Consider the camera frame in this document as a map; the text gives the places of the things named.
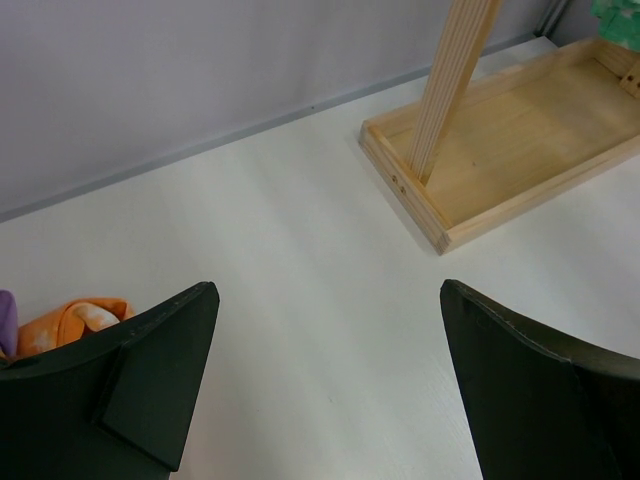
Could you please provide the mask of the purple trousers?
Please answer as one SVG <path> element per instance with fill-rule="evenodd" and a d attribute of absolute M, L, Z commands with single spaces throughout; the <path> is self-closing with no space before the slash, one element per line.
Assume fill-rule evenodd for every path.
<path fill-rule="evenodd" d="M 1 291 L 0 314 L 1 351 L 7 357 L 14 357 L 18 343 L 18 314 L 15 297 L 8 290 Z"/>

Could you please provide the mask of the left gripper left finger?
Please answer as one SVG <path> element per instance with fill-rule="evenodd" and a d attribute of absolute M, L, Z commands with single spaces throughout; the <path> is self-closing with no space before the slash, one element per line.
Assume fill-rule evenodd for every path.
<path fill-rule="evenodd" d="M 219 305 L 216 285 L 200 282 L 84 339 L 2 361 L 2 478 L 178 471 Z"/>

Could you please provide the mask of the green trousers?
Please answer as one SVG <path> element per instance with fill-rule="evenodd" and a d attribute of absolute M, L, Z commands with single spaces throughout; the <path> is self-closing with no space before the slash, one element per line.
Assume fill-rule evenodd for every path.
<path fill-rule="evenodd" d="M 598 34 L 604 40 L 639 51 L 639 0 L 593 0 L 591 13 L 599 20 Z"/>

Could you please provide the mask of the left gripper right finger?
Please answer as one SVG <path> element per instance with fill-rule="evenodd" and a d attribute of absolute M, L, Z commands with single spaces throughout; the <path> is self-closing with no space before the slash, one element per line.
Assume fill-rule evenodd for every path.
<path fill-rule="evenodd" d="M 636 479 L 639 361 L 447 280 L 440 305 L 486 479 Z"/>

